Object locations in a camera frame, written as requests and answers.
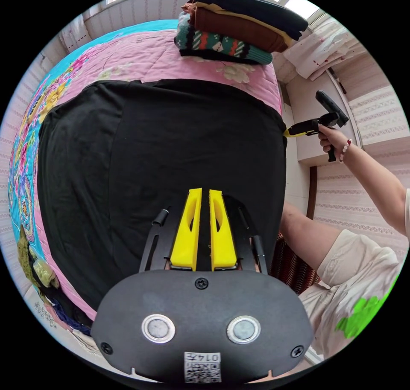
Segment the pink bedsheet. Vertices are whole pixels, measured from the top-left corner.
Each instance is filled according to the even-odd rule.
[[[247,65],[181,57],[173,42],[175,33],[175,30],[135,33],[88,49],[78,60],[87,61],[81,63],[79,71],[73,75],[53,105],[72,99],[97,80],[141,80],[144,83],[162,79],[198,79],[236,87],[281,114],[281,98],[272,64]],[[33,182],[35,225],[44,256],[59,278],[67,297],[94,320],[96,311],[78,295],[51,256],[38,206],[36,169]]]

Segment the qr code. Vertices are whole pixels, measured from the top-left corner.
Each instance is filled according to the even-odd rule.
[[[186,383],[221,382],[220,353],[185,352],[184,360]]]

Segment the yellow gripper fingers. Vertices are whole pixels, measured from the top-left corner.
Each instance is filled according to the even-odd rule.
[[[170,258],[173,268],[196,270],[201,202],[202,188],[190,189]]]
[[[209,191],[211,209],[212,271],[234,268],[237,264],[234,241],[221,191]]]

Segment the stack of folded clothes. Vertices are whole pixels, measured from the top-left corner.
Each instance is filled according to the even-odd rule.
[[[182,56],[269,64],[299,40],[308,22],[265,0],[190,0],[174,39]]]

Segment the green pattern on shirt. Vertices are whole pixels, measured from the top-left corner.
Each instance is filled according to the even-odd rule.
[[[344,332],[346,339],[357,337],[380,310],[392,291],[396,280],[397,277],[383,298],[378,299],[376,296],[373,296],[368,300],[360,298],[353,308],[353,315],[350,317],[343,317],[336,325],[335,332],[338,330]]]

